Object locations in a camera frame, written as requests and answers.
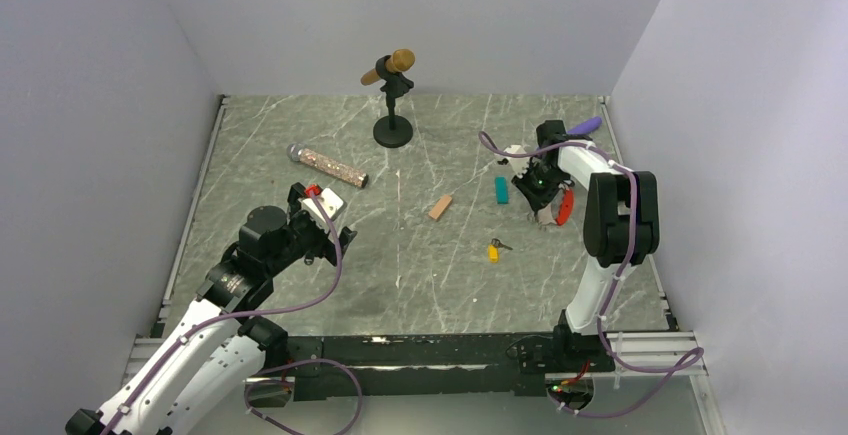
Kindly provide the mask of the red carabiner keyring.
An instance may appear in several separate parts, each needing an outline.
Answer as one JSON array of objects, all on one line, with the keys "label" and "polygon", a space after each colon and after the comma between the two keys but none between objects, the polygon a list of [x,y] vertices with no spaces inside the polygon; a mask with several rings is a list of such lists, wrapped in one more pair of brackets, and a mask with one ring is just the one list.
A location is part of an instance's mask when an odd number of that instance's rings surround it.
[{"label": "red carabiner keyring", "polygon": [[574,193],[570,188],[563,191],[561,203],[555,217],[555,223],[558,226],[563,226],[570,219],[574,209]]}]

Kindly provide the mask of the yellow tag key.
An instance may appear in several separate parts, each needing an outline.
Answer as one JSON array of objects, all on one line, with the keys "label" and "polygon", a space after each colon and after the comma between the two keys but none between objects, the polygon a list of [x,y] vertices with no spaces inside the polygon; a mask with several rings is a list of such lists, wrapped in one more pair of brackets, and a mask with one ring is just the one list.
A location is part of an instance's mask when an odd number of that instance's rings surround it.
[{"label": "yellow tag key", "polygon": [[487,256],[491,263],[498,263],[501,258],[502,251],[512,251],[513,248],[504,244],[500,239],[493,238],[487,248]]}]

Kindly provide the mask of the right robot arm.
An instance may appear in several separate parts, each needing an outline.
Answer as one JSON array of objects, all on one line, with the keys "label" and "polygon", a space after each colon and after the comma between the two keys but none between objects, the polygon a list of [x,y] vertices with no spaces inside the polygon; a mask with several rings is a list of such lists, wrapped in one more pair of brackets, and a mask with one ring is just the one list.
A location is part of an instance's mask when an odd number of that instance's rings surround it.
[{"label": "right robot arm", "polygon": [[599,334],[620,285],[659,245],[657,181],[649,171],[633,171],[603,152],[589,137],[572,135],[559,120],[536,128],[538,148],[527,154],[519,145],[507,152],[513,185],[536,216],[568,183],[586,190],[584,247],[589,255],[578,290],[565,309],[571,332],[551,345],[553,361],[572,371],[591,353],[584,336]]}]

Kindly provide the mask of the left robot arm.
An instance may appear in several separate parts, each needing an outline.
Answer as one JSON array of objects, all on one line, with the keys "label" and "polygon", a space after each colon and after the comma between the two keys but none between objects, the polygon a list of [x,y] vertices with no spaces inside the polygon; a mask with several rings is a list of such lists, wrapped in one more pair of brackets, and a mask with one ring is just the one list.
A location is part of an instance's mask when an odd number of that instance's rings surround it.
[{"label": "left robot arm", "polygon": [[356,234],[335,222],[332,189],[292,185],[287,208],[253,209],[171,334],[98,409],[80,409],[68,434],[185,434],[238,383],[279,372],[288,334],[261,305],[292,264],[323,258],[336,269]]}]

